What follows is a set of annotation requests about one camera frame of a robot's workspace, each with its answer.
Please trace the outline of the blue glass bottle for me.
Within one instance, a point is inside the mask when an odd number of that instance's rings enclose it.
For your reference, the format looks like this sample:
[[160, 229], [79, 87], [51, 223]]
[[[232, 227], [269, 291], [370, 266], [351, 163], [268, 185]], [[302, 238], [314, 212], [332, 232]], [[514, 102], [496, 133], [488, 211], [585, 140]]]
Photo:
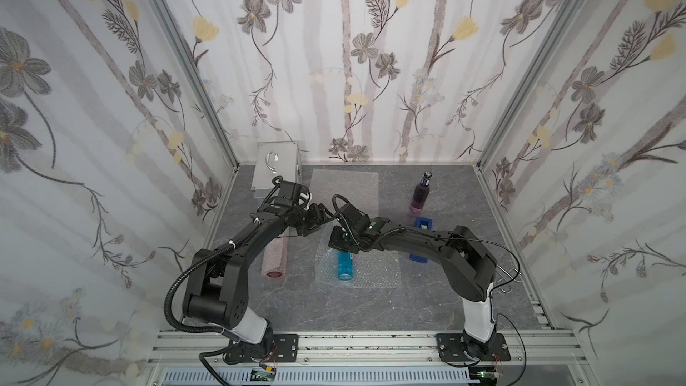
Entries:
[[341, 282], [351, 281], [354, 277], [354, 266], [350, 253], [339, 252], [338, 255], [338, 280]]

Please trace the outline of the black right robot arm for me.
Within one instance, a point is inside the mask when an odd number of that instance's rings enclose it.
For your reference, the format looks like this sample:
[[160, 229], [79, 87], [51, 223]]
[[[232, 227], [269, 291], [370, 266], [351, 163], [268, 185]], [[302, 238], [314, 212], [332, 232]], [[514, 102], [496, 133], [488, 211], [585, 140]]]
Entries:
[[439, 264], [450, 288], [463, 300], [464, 336], [490, 347], [495, 340], [491, 293], [497, 260], [464, 226], [448, 232], [429, 231], [366, 216], [352, 225], [341, 220], [333, 228], [329, 247], [341, 253], [396, 251], [420, 255]]

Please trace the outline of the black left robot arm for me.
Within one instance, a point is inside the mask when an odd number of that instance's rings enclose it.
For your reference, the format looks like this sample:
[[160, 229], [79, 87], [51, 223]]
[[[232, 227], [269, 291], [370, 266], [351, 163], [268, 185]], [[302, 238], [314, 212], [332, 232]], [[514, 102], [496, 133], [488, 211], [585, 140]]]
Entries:
[[218, 333], [250, 345], [264, 342], [270, 323], [248, 306], [248, 270], [269, 243], [290, 228], [307, 236], [335, 219], [296, 182], [273, 179], [274, 187], [250, 215], [250, 222], [215, 249], [202, 249], [171, 285], [164, 317], [173, 329]]

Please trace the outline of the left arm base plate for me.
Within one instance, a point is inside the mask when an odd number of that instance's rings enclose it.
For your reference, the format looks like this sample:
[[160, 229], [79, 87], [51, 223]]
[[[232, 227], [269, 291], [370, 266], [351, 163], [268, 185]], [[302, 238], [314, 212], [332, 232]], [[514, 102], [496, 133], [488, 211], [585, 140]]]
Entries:
[[223, 354], [228, 365], [239, 363], [295, 363], [298, 357], [298, 334], [267, 335], [259, 344], [241, 341]]

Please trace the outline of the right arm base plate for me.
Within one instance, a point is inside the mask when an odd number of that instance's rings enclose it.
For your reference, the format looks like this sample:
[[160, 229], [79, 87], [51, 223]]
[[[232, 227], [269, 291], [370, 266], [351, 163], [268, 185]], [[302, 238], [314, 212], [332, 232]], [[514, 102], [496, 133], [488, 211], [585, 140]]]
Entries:
[[439, 358], [443, 362], [476, 364], [478, 362], [508, 362], [509, 346], [501, 333], [495, 333], [486, 343], [464, 333], [436, 335]]

